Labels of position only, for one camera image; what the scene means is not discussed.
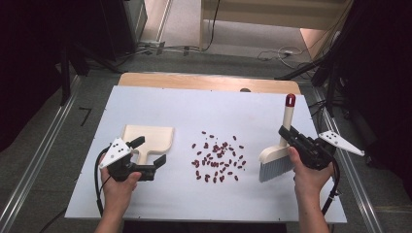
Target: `white board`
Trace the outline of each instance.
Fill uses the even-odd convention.
[[[139,182],[124,217],[184,221],[298,221],[293,171],[266,183],[258,181],[258,156],[279,143],[285,94],[226,92],[189,89],[115,86],[66,217],[99,218],[94,192],[93,168],[97,154],[118,137],[127,124],[165,126],[175,129],[167,162],[157,170],[153,182]],[[316,138],[316,130],[304,96],[296,95],[292,126]],[[223,182],[197,180],[195,171],[212,174],[212,168],[196,169],[191,162],[202,159],[203,144],[231,144],[247,164],[236,171],[239,181],[226,176]],[[322,193],[324,204],[331,188]],[[329,223],[346,222],[339,198],[326,213]]]

